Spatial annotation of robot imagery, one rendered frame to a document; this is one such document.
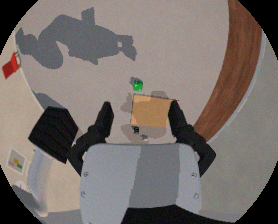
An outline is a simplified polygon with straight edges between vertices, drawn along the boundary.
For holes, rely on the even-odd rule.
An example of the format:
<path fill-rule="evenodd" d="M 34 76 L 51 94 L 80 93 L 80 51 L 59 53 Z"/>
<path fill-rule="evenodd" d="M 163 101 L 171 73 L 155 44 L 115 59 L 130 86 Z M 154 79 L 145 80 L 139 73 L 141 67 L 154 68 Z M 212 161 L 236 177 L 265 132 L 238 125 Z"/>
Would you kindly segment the tan mat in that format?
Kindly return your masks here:
<path fill-rule="evenodd" d="M 166 127 L 173 100 L 134 94 L 131 125 Z"/>

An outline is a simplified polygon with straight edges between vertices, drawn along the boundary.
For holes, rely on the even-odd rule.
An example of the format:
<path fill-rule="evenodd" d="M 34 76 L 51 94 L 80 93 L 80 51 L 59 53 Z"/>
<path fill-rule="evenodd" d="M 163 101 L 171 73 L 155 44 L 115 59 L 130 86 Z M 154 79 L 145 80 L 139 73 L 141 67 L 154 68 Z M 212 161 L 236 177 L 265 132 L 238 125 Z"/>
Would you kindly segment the green die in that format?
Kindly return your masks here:
<path fill-rule="evenodd" d="M 142 86 L 143 86 L 143 82 L 142 82 L 142 81 L 135 80 L 135 81 L 134 81 L 133 90 L 141 91 L 141 90 L 142 90 Z"/>

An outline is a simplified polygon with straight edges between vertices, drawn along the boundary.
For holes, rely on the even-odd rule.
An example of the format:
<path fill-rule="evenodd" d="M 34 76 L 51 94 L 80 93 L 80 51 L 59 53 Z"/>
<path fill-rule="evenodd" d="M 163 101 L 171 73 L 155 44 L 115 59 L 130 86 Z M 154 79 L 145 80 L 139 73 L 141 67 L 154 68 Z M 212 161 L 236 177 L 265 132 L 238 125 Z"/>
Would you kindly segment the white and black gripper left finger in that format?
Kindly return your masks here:
<path fill-rule="evenodd" d="M 104 102 L 97 118 L 95 124 L 89 126 L 87 132 L 79 137 L 76 140 L 76 144 L 66 153 L 67 159 L 80 177 L 84 162 L 82 159 L 84 153 L 87 152 L 91 145 L 107 143 L 105 138 L 108 138 L 110 135 L 114 119 L 114 113 L 109 101 Z"/>

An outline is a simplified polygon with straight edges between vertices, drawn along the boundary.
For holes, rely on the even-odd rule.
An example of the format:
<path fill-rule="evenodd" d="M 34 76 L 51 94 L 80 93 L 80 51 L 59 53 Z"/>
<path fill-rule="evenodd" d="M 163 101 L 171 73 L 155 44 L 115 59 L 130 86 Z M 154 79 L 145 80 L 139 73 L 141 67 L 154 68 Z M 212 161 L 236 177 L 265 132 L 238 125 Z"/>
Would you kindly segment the black die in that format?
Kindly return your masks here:
<path fill-rule="evenodd" d="M 134 134 L 139 134 L 139 128 L 134 127 Z"/>

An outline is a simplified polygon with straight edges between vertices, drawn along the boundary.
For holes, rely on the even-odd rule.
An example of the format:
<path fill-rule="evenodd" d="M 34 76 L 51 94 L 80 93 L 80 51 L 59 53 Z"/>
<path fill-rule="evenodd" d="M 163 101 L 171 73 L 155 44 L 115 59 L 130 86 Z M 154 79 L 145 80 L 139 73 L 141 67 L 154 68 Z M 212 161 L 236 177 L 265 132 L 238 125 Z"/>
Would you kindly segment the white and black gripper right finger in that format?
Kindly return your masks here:
<path fill-rule="evenodd" d="M 204 137 L 194 131 L 192 125 L 187 124 L 183 111 L 180 109 L 177 100 L 171 101 L 168 119 L 172 135 L 177 138 L 176 142 L 190 145 L 193 150 L 198 153 L 200 157 L 198 167 L 201 178 L 216 158 L 215 151 L 206 143 Z"/>

